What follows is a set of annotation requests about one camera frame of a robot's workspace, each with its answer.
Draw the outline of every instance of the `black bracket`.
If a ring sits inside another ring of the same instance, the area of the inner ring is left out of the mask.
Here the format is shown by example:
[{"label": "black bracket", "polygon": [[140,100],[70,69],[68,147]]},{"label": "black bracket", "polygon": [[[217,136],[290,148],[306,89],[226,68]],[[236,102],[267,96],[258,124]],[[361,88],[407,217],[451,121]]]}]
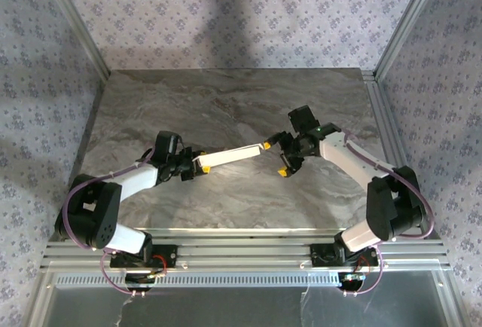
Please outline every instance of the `black bracket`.
[{"label": "black bracket", "polygon": [[377,251],[375,248],[362,249],[357,253],[341,258],[334,251],[334,244],[311,244],[310,245],[311,265],[313,267],[356,267],[360,259],[365,259],[370,267],[378,266]]},{"label": "black bracket", "polygon": [[281,173],[284,177],[295,174],[301,168],[305,157],[320,156],[319,142],[326,136],[340,131],[340,128],[333,124],[320,126],[307,105],[289,112],[288,116],[297,133],[296,137],[282,131],[266,141],[269,145],[279,143],[282,151],[281,159],[285,164]]},{"label": "black bracket", "polygon": [[154,244],[152,246],[151,258],[147,261],[139,260],[139,257],[129,253],[118,253],[111,257],[110,268],[163,269],[163,261],[157,257],[159,255],[164,258],[168,268],[174,268],[178,256],[178,246]]},{"label": "black bracket", "polygon": [[[178,142],[182,150],[176,154]],[[137,161],[142,161],[152,151],[147,150]],[[202,155],[203,151],[193,151],[191,147],[184,147],[182,138],[177,133],[160,131],[156,138],[156,147],[148,164],[158,168],[156,185],[168,182],[173,176],[181,176],[183,182],[194,179],[195,176],[206,175],[193,159]]]},{"label": "black bracket", "polygon": [[[76,176],[71,190],[91,179],[94,178],[86,174]],[[95,182],[72,196],[68,205],[69,224],[81,243],[97,249],[108,245],[115,233],[121,192],[122,187],[114,182]],[[84,208],[84,204],[94,203],[96,206],[93,211]],[[61,238],[69,238],[62,210],[57,216],[55,231]]]},{"label": "black bracket", "polygon": [[[415,172],[410,167],[393,170],[420,190]],[[367,223],[373,234],[381,240],[390,240],[406,230],[419,225],[426,211],[422,201],[405,185],[387,175],[374,177],[367,189]]]}]

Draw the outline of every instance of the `marble tabletop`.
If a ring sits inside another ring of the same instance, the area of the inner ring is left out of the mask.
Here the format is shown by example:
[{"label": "marble tabletop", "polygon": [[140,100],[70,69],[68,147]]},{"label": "marble tabletop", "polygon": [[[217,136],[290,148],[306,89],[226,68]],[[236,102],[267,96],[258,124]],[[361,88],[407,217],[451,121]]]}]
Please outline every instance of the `marble tabletop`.
[{"label": "marble tabletop", "polygon": [[[351,130],[383,157],[359,69],[114,71],[105,87],[82,172],[129,166],[159,130],[207,152],[263,142],[291,131],[288,113],[309,105],[320,123]],[[279,148],[172,179],[120,205],[119,221],[146,228],[345,228],[365,216],[366,195],[321,158],[282,178]]]}]

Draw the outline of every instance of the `red wire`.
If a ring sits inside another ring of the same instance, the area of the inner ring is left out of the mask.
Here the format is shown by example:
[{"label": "red wire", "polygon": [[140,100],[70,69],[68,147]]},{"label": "red wire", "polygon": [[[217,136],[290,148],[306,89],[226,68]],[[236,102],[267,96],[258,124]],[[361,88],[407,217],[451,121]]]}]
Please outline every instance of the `red wire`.
[{"label": "red wire", "polygon": [[160,259],[163,262],[163,273],[167,274],[167,262],[166,259],[162,255],[154,254],[152,258]]},{"label": "red wire", "polygon": [[370,263],[368,263],[368,260],[363,255],[360,255],[360,258],[358,258],[358,263],[357,263],[356,268],[353,271],[353,273],[355,273],[358,270],[358,268],[360,267],[360,261],[364,261],[367,264],[367,266],[368,266],[367,275],[370,274]]}]

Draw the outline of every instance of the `patterned wallpaper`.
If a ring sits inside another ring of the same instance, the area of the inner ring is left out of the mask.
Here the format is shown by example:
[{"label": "patterned wallpaper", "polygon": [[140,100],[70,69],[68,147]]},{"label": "patterned wallpaper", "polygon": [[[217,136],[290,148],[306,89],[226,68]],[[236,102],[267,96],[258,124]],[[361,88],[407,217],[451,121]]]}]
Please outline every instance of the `patterned wallpaper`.
[{"label": "patterned wallpaper", "polygon": [[429,0],[383,86],[482,325],[482,0]]},{"label": "patterned wallpaper", "polygon": [[99,78],[54,0],[0,0],[0,325],[20,324]]},{"label": "patterned wallpaper", "polygon": [[111,69],[374,69],[409,0],[73,0]]}]

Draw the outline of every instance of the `black joint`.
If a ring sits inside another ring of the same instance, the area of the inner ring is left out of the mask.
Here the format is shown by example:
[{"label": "black joint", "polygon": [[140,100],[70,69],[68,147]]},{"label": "black joint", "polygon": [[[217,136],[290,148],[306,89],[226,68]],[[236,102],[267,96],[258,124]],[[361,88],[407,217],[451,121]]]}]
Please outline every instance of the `black joint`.
[{"label": "black joint", "polygon": [[310,245],[313,267],[356,267],[362,256],[370,263],[370,266],[378,265],[375,248],[350,252],[345,246],[341,234],[342,232],[335,235],[333,243]]},{"label": "black joint", "polygon": [[[71,190],[92,176],[79,175],[74,179]],[[75,193],[69,201],[69,224],[81,243],[93,248],[104,248],[114,236],[117,215],[121,203],[122,187],[113,182],[95,182]],[[88,210],[84,204],[96,203],[95,209]],[[62,210],[57,216],[55,231],[62,239],[68,239],[63,222]]]},{"label": "black joint", "polygon": [[156,137],[156,145],[154,153],[152,154],[149,163],[155,167],[164,165],[167,161],[175,155],[178,142],[181,139],[177,133],[171,133],[170,131],[160,131]]},{"label": "black joint", "polygon": [[273,136],[269,137],[266,142],[270,144],[271,146],[277,144],[279,140],[283,139],[285,135],[287,134],[286,131],[282,131],[281,133],[275,133]]},{"label": "black joint", "polygon": [[309,135],[315,137],[317,140],[321,141],[326,139],[326,136],[332,133],[339,133],[341,129],[331,122],[324,124],[320,127],[316,127],[308,132]]},{"label": "black joint", "polygon": [[295,174],[301,168],[304,161],[302,157],[292,157],[287,154],[281,154],[281,160],[286,167],[286,177]]},{"label": "black joint", "polygon": [[[419,190],[415,172],[410,167],[393,170]],[[373,178],[367,190],[367,223],[381,240],[390,240],[419,225],[426,211],[422,201],[404,184],[393,178]]]},{"label": "black joint", "polygon": [[173,176],[180,176],[183,182],[192,180],[196,176],[206,175],[194,158],[201,155],[201,151],[193,151],[191,147],[183,148],[178,154],[171,155],[164,165],[158,166],[157,184],[167,182]]},{"label": "black joint", "polygon": [[318,120],[315,119],[308,105],[301,106],[290,113],[288,117],[293,125],[294,131],[297,133],[307,133],[308,131],[319,126]]},{"label": "black joint", "polygon": [[118,252],[111,258],[110,268],[159,270],[163,268],[162,258],[166,261],[167,268],[174,268],[177,254],[178,247],[176,245],[153,244],[151,236],[147,234],[144,246],[138,254]]},{"label": "black joint", "polygon": [[283,133],[283,135],[279,138],[279,147],[283,150],[289,150],[290,147],[293,145],[294,137],[290,133]]}]

